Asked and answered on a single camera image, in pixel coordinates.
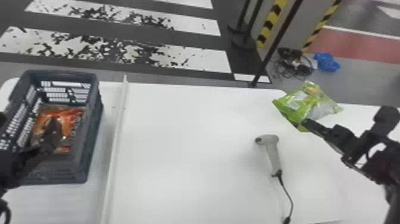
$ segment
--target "packaged item in basket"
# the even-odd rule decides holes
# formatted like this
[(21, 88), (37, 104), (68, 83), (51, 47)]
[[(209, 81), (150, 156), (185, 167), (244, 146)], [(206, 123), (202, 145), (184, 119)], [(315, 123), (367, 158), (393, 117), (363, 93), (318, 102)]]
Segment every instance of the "packaged item in basket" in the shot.
[(61, 123), (62, 141), (54, 153), (67, 153), (71, 150), (72, 139), (82, 121), (85, 108), (68, 105), (44, 104), (39, 109), (39, 116), (32, 129), (30, 145), (39, 145), (44, 133), (44, 127), (51, 117), (57, 117)]
[(321, 90), (320, 86), (310, 81), (305, 81), (293, 92), (272, 102), (301, 132), (308, 131), (301, 125), (304, 119), (318, 120), (343, 110)]

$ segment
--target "barcode scanner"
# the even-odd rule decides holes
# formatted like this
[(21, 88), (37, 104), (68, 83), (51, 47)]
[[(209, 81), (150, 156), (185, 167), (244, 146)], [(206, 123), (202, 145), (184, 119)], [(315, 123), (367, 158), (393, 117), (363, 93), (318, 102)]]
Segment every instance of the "barcode scanner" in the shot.
[(279, 153), (277, 144), (279, 138), (277, 135), (261, 135), (255, 139), (255, 142), (264, 147), (268, 153), (268, 156), (272, 165), (272, 177), (278, 177), (282, 174), (282, 166), (280, 165)]
[(255, 139), (255, 142), (259, 146), (265, 148), (265, 150), (267, 151), (272, 165), (272, 177), (279, 180), (280, 185), (282, 186), (286, 196), (290, 201), (289, 215), (283, 220), (283, 224), (289, 224), (293, 213), (294, 203), (292, 197), (290, 197), (287, 189), (285, 188), (285, 185), (283, 184), (282, 166), (280, 165), (280, 158), (277, 147), (279, 138), (277, 135), (261, 135)]

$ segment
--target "metal rod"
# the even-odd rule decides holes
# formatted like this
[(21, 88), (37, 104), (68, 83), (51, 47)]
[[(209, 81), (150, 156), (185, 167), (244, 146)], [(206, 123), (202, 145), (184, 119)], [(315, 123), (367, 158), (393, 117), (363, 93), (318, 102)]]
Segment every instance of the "metal rod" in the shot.
[(303, 3), (303, 0), (296, 0), (293, 4), (292, 8), (290, 9), (289, 14), (287, 15), (285, 21), (283, 22), (282, 27), (280, 28), (274, 42), (271, 45), (270, 50), (268, 51), (267, 55), (264, 58), (264, 61), (261, 63), (261, 68), (258, 71), (257, 75), (254, 77), (253, 81), (250, 83), (249, 87), (254, 88), (257, 85), (258, 79), (260, 79), (261, 74), (263, 73), (265, 67), (270, 62), (272, 55), (274, 54), (278, 44), (282, 40), (283, 35), (286, 33), (290, 23), (292, 22), (293, 18), (295, 17), (297, 11), (300, 8), (300, 5)]
[(255, 19), (258, 16), (258, 13), (260, 12), (260, 8), (263, 5), (264, 0), (257, 0), (257, 3), (255, 4), (253, 14), (251, 15), (250, 21), (249, 21), (249, 26), (247, 27), (246, 33), (243, 37), (243, 43), (246, 43), (248, 38), (251, 36), (251, 30), (253, 29)]
[(245, 5), (243, 6), (242, 12), (240, 13), (239, 20), (237, 21), (236, 28), (240, 28), (243, 25), (243, 22), (245, 21), (245, 16), (247, 13), (247, 10), (249, 9), (250, 5), (250, 0), (246, 0)]

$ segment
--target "plastic basket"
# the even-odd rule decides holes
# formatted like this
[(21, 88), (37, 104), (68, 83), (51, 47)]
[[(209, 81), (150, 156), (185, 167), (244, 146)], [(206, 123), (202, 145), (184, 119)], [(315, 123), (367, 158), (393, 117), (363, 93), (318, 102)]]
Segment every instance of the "plastic basket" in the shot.
[(0, 128), (0, 150), (14, 153), (29, 145), (30, 133), (45, 104), (85, 108), (67, 153), (52, 154), (22, 181), (23, 185), (86, 182), (103, 105), (95, 74), (72, 71), (26, 71), (14, 87)]

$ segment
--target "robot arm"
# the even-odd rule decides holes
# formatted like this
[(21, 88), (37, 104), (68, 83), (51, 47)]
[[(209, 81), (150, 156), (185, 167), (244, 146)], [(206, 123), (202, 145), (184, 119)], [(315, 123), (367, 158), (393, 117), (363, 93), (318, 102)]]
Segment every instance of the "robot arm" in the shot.
[[(4, 121), (6, 118), (3, 113), (0, 113), (0, 126)], [(19, 187), (22, 178), (54, 152), (62, 137), (61, 124), (56, 117), (52, 117), (45, 127), (39, 147), (27, 148), (22, 152), (0, 151), (0, 198), (9, 189)], [(3, 213), (5, 224), (9, 224), (11, 211), (7, 202), (0, 199), (0, 215)]]
[[(400, 143), (388, 138), (389, 132), (400, 121), (400, 113), (394, 107), (383, 106), (374, 121), (373, 127), (359, 138), (340, 125), (327, 128), (311, 119), (305, 119), (302, 125), (342, 154), (341, 160), (346, 166), (389, 189), (390, 209), (385, 224), (400, 223)], [(386, 148), (370, 157), (370, 150), (379, 143), (385, 144)], [(367, 162), (360, 167), (357, 163), (363, 156)]]

